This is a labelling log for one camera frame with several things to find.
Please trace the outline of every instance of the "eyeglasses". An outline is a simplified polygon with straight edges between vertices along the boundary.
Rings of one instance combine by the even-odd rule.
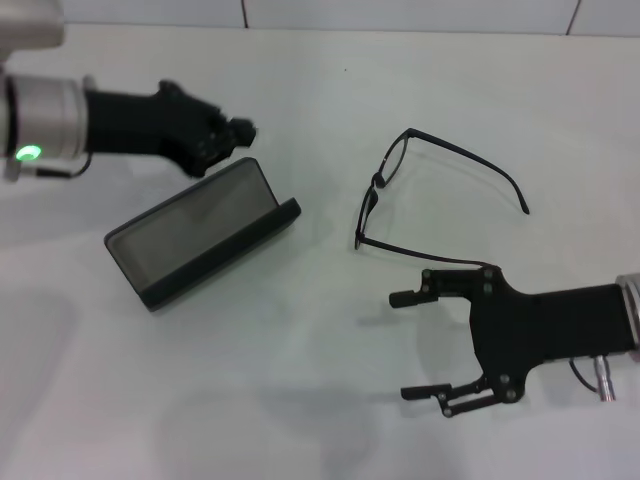
[[[371,185],[367,189],[367,192],[364,194],[364,200],[362,201],[362,207],[360,208],[360,216],[358,217],[358,226],[356,228],[356,239],[355,239],[355,248],[356,250],[360,247],[361,244],[370,245],[372,247],[381,248],[383,250],[387,250],[390,252],[400,253],[402,255],[408,255],[410,257],[422,258],[425,260],[433,260],[436,262],[444,262],[444,263],[458,263],[464,265],[478,265],[481,267],[492,266],[489,263],[475,261],[475,260],[461,260],[457,258],[447,258],[440,257],[438,255],[430,255],[427,253],[415,252],[413,250],[407,250],[406,248],[396,247],[394,245],[390,245],[388,243],[379,242],[372,238],[368,238],[365,235],[365,228],[367,226],[367,220],[369,219],[369,215],[378,204],[378,192],[376,189],[383,190],[386,188],[393,177],[396,176],[400,165],[402,164],[402,160],[404,160],[404,155],[407,152],[407,144],[409,143],[409,139],[418,138],[420,140],[424,140],[425,142],[432,143],[434,145],[438,145],[439,147],[445,148],[452,152],[455,152],[459,155],[467,157],[474,162],[479,163],[480,165],[484,165],[487,168],[490,168],[494,172],[499,173],[504,178],[506,178],[509,183],[513,186],[518,195],[518,200],[520,201],[520,207],[522,211],[529,215],[529,207],[527,206],[527,202],[520,191],[520,187],[518,184],[507,174],[504,170],[496,167],[492,163],[486,161],[479,156],[464,150],[463,148],[457,147],[449,142],[441,140],[433,135],[429,135],[428,133],[421,132],[419,130],[415,130],[413,128],[408,129],[402,135],[400,135],[389,147],[387,154],[384,156],[382,163],[380,164],[380,168],[376,173],[374,173],[373,177],[371,177]]]

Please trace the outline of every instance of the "eyeglass frame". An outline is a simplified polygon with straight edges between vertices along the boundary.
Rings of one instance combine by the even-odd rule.
[[[439,255],[431,255],[428,253],[421,253],[414,250],[408,250],[406,248],[396,247],[395,245],[391,245],[389,243],[379,242],[378,240],[368,238],[365,235],[364,230],[367,226],[367,221],[369,220],[369,216],[371,215],[371,212],[373,211],[375,206],[378,204],[379,197],[378,197],[378,193],[376,192],[376,188],[383,190],[389,185],[389,183],[391,183],[391,180],[393,180],[396,173],[400,169],[400,165],[402,165],[402,162],[404,161],[405,154],[407,153],[407,145],[409,144],[409,140],[412,138],[423,140],[427,143],[437,145],[446,150],[462,155],[463,157],[467,157],[470,160],[473,160],[474,162],[477,162],[480,165],[483,165],[493,170],[494,172],[502,175],[504,178],[506,178],[509,181],[509,183],[511,183],[511,185],[515,189],[516,195],[518,196],[518,201],[520,202],[520,208],[522,208],[522,211],[526,215],[530,214],[529,206],[527,205],[527,202],[524,199],[524,195],[522,194],[520,187],[507,172],[495,166],[491,162],[488,162],[484,158],[479,157],[478,155],[471,153],[463,148],[460,148],[452,143],[449,143],[446,140],[442,140],[438,137],[434,137],[433,135],[429,135],[428,133],[421,132],[420,130],[416,130],[415,128],[408,128],[398,138],[396,138],[396,140],[391,144],[391,146],[387,150],[387,153],[382,159],[380,168],[378,168],[378,171],[373,174],[373,177],[371,177],[371,184],[367,189],[367,191],[365,192],[364,199],[362,201],[362,206],[360,207],[360,215],[358,216],[358,224],[356,226],[356,234],[355,234],[355,249],[358,250],[360,248],[360,245],[364,244],[364,245],[369,245],[371,247],[380,248],[382,250],[399,253],[401,255],[422,258],[424,260],[432,260],[436,262],[454,263],[454,264],[462,264],[462,265],[478,265],[480,267],[493,266],[490,263],[481,262],[477,260],[463,260],[463,259],[457,259],[457,258],[441,257]],[[396,165],[394,170],[391,172],[391,174],[389,175],[389,178],[385,179],[382,175],[382,172],[384,171],[384,167],[387,164],[389,156],[401,141],[404,141],[404,147],[402,148],[402,154],[401,154],[400,160],[398,161],[398,165]]]

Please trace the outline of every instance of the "cable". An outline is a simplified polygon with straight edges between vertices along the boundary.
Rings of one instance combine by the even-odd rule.
[[[587,382],[582,376],[582,374],[578,371],[578,367],[576,367],[574,358],[569,360],[569,366],[571,367],[571,371],[573,372],[573,374],[580,381],[580,383],[584,385],[585,388],[591,390],[593,393],[598,393],[598,389],[593,385],[591,385],[589,382]]]
[[[71,176],[69,178],[77,178],[80,175],[82,175],[84,172],[86,172],[87,170],[89,170],[89,167],[91,166],[91,161],[93,160],[93,152],[89,152],[87,154],[87,161],[84,162],[84,165],[82,166],[82,168],[80,170],[78,170],[75,173],[72,173]]]
[[[91,166],[91,161],[92,160],[93,160],[93,153],[90,152],[90,153],[87,154],[87,161],[84,162],[84,165],[82,166],[82,168],[80,170],[78,170],[77,172],[67,172],[67,171],[64,171],[64,170],[56,170],[56,169],[53,169],[53,168],[38,167],[38,168],[35,169],[35,174],[36,174],[37,177],[63,178],[65,180],[71,180],[72,178],[78,178],[84,172],[89,170],[89,167]]]

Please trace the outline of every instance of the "white tile wall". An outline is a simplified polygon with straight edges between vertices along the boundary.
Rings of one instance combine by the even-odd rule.
[[[246,0],[251,28],[557,34],[566,32],[576,4],[577,0]]]
[[[582,0],[572,35],[640,35],[639,0]]]
[[[62,0],[71,22],[243,27],[241,0]]]

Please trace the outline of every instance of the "white tabletop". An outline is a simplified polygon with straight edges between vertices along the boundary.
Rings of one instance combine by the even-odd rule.
[[[11,71],[151,93],[162,78],[260,128],[249,151],[303,214],[277,240],[150,314],[103,245],[190,181],[103,156],[77,181],[0,189],[0,477],[630,479],[640,369],[600,404],[566,363],[525,399],[445,419],[403,386],[477,377],[464,301],[392,311],[426,266],[353,250],[357,210],[407,127],[369,233],[503,267],[525,292],[640,270],[640,39],[74,26]],[[590,366],[580,363],[588,378]]]

